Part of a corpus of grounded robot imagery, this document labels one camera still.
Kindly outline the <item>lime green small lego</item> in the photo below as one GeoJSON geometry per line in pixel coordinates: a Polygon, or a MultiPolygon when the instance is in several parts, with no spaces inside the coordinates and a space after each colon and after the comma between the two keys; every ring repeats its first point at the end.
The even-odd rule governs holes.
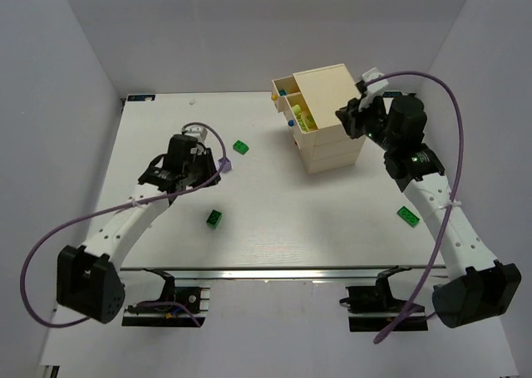
{"type": "Polygon", "coordinates": [[[304,123],[304,121],[303,121],[303,119],[301,117],[297,118],[297,122],[298,122],[298,125],[299,125],[301,131],[307,131],[308,130],[307,126],[305,125],[305,123],[304,123]]]}

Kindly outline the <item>dark green lego front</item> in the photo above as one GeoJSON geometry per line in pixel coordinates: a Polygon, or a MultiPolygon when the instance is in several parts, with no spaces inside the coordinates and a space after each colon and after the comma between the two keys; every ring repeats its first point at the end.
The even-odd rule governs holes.
{"type": "Polygon", "coordinates": [[[223,214],[215,209],[212,209],[208,218],[206,219],[206,224],[208,227],[215,229],[219,226],[219,223],[221,222],[221,219],[223,217],[223,214]]]}

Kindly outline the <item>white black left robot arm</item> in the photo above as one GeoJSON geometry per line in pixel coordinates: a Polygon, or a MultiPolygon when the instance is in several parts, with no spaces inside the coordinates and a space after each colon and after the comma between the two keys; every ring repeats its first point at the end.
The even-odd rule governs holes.
{"type": "Polygon", "coordinates": [[[184,128],[170,138],[167,151],[156,156],[140,175],[124,209],[78,247],[66,246],[57,258],[57,302],[101,323],[121,310],[126,290],[121,265],[142,234],[182,193],[216,185],[208,130],[184,128]]]}

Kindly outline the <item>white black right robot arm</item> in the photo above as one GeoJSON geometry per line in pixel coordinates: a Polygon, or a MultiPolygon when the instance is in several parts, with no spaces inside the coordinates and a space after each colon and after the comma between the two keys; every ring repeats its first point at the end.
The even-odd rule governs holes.
{"type": "Polygon", "coordinates": [[[421,100],[397,96],[386,106],[376,96],[365,108],[360,103],[351,99],[336,116],[350,138],[365,136],[384,150],[387,173],[438,243],[449,281],[432,293],[436,315],[455,328],[504,314],[520,271],[498,260],[454,199],[443,164],[423,141],[427,115],[421,100]]]}

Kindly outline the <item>lime green lego front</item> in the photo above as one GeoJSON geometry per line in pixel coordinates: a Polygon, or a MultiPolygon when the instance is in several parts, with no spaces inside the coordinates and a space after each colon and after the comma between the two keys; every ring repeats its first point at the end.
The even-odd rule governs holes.
{"type": "Polygon", "coordinates": [[[313,117],[309,114],[306,114],[304,116],[304,121],[305,121],[305,125],[307,126],[307,128],[309,130],[316,130],[317,129],[317,126],[316,126],[316,123],[313,119],[313,117]]]}

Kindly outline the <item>cream plastic drawer cabinet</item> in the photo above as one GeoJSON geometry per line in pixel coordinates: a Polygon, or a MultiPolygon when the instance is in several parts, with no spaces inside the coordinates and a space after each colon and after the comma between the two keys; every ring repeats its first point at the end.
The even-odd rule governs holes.
{"type": "Polygon", "coordinates": [[[280,98],[277,111],[284,115],[294,140],[301,146],[312,146],[312,161],[304,164],[308,174],[338,169],[357,162],[364,139],[350,139],[336,117],[335,111],[344,107],[360,93],[347,67],[343,64],[295,72],[299,90],[307,102],[318,129],[303,133],[288,108],[287,96],[280,98]]]}

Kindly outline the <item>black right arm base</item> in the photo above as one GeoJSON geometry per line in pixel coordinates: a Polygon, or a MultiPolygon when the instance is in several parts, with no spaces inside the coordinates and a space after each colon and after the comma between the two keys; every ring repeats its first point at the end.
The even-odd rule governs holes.
{"type": "Polygon", "coordinates": [[[410,267],[395,266],[379,272],[372,285],[346,287],[347,295],[338,302],[347,309],[351,333],[378,333],[400,315],[406,300],[394,297],[389,279],[410,270],[410,267]]]}

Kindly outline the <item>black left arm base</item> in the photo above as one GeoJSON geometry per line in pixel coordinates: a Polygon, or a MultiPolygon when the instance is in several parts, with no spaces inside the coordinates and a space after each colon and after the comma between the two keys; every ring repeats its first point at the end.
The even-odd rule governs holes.
{"type": "Polygon", "coordinates": [[[149,268],[121,276],[126,299],[125,327],[200,328],[209,310],[210,285],[196,278],[149,268]]]}

